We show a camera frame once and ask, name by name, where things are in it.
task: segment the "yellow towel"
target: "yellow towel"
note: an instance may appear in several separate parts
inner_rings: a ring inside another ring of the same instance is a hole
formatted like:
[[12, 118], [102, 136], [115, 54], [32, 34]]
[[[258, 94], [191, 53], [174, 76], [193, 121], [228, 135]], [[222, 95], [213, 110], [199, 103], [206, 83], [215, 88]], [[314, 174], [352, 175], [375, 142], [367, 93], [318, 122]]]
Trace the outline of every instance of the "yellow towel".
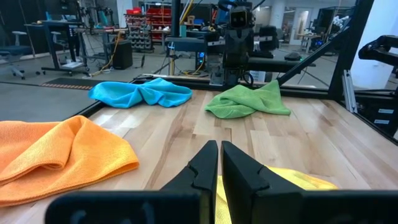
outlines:
[[[337, 189], [332, 183], [311, 177], [296, 170], [269, 167], [268, 169], [287, 179], [291, 183], [305, 190], [333, 190]], [[228, 204], [224, 191], [223, 178], [218, 176], [217, 180], [217, 197], [216, 197], [216, 224], [231, 224]]]
[[83, 116], [0, 122], [0, 207], [108, 179], [138, 167], [129, 143]]

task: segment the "blue towel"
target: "blue towel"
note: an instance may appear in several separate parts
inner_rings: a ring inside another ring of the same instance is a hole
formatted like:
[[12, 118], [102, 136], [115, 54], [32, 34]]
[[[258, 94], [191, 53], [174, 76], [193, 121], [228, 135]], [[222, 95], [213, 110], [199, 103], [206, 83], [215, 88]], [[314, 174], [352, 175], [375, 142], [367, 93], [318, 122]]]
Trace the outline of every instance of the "blue towel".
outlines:
[[157, 78], [140, 85], [103, 82], [92, 88], [88, 96], [115, 108], [130, 108], [142, 100], [149, 105], [158, 103], [168, 108], [188, 101], [192, 96], [192, 90]]

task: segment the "green towel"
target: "green towel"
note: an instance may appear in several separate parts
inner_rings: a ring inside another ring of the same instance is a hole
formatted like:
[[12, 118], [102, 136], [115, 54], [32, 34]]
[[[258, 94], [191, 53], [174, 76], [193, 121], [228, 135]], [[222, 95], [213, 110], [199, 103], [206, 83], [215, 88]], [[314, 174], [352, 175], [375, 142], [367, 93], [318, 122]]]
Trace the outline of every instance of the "green towel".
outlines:
[[216, 95], [206, 105], [205, 110], [211, 111], [219, 118], [240, 118], [254, 113], [256, 110], [271, 114], [289, 115], [280, 97], [277, 80], [257, 90], [242, 85]]

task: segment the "microfiber cloth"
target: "microfiber cloth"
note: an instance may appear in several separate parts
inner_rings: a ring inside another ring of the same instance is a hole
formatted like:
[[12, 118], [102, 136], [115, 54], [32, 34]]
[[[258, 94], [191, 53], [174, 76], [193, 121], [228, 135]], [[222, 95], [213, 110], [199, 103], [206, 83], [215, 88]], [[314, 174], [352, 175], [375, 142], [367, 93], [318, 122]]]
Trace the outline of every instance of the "microfiber cloth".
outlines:
[[130, 108], [141, 101], [149, 105], [158, 103], [168, 108], [188, 101], [192, 96], [192, 90], [157, 78], [140, 85], [103, 82], [91, 89], [88, 96], [115, 108]]
[[[327, 181], [315, 177], [311, 177], [307, 174], [303, 174], [302, 172], [296, 170], [269, 167], [269, 166], [267, 167], [274, 173], [285, 178], [291, 183], [303, 188], [304, 190], [338, 189], [337, 186], [335, 186], [332, 183], [329, 183]], [[226, 200], [222, 176], [218, 176], [217, 179], [216, 224], [231, 224], [231, 217], [229, 215], [228, 203]]]
[[205, 110], [211, 111], [218, 118], [240, 118], [254, 113], [256, 110], [271, 114], [289, 115], [280, 97], [277, 80], [257, 90], [237, 85], [216, 95]]
[[108, 179], [139, 161], [130, 144], [83, 116], [0, 122], [0, 207]]

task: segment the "orange towel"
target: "orange towel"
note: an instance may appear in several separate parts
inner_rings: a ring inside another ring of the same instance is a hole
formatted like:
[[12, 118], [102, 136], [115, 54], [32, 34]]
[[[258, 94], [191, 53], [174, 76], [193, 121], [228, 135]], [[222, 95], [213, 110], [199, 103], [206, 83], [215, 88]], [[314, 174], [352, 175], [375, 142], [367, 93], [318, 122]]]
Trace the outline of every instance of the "orange towel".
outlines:
[[94, 184], [138, 165], [127, 141], [83, 116], [0, 122], [0, 207]]

